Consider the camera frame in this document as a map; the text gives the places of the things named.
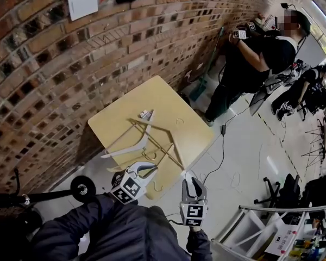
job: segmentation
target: office chair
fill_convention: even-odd
[[[262,204],[266,202],[269,203],[269,208],[298,208],[300,200],[300,187],[298,185],[299,176],[296,176],[296,179],[292,177],[291,174],[288,174],[285,179],[285,183],[282,189],[280,189],[280,183],[276,182],[276,190],[274,191],[273,186],[268,178],[263,179],[264,182],[268,183],[269,191],[271,193],[270,198],[259,201],[258,199],[254,200],[254,204]],[[262,219],[267,219],[269,213],[262,215]]]

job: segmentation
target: brick wall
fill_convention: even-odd
[[[72,22],[67,0],[0,0],[0,192],[15,190],[14,167],[23,193],[45,191],[102,149],[90,117],[156,74],[178,90],[221,26],[273,1],[105,0]]]

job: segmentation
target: black pants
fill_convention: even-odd
[[[299,82],[295,82],[286,92],[282,93],[273,103],[274,110],[279,110],[281,106],[287,102],[292,108],[298,107],[298,100],[302,93],[303,86]]]
[[[229,67],[226,65],[221,83],[215,89],[209,107],[205,112],[205,118],[209,121],[213,121],[225,113],[243,93],[236,83],[231,83],[230,76]]]

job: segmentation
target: power adapter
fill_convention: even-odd
[[[226,134],[226,125],[221,126],[221,134],[225,135]]]

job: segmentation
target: person in black shirt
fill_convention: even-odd
[[[286,92],[282,93],[272,103],[272,113],[275,115],[278,111],[278,119],[281,121],[285,114],[290,113],[304,100],[304,94],[308,88],[312,92],[322,88],[324,79],[326,79],[326,65],[307,70]]]
[[[298,43],[307,37],[310,23],[299,11],[286,11],[282,36],[258,36],[246,40],[229,36],[221,83],[216,88],[204,120],[212,126],[242,93],[256,93],[269,73],[279,73],[293,64]]]

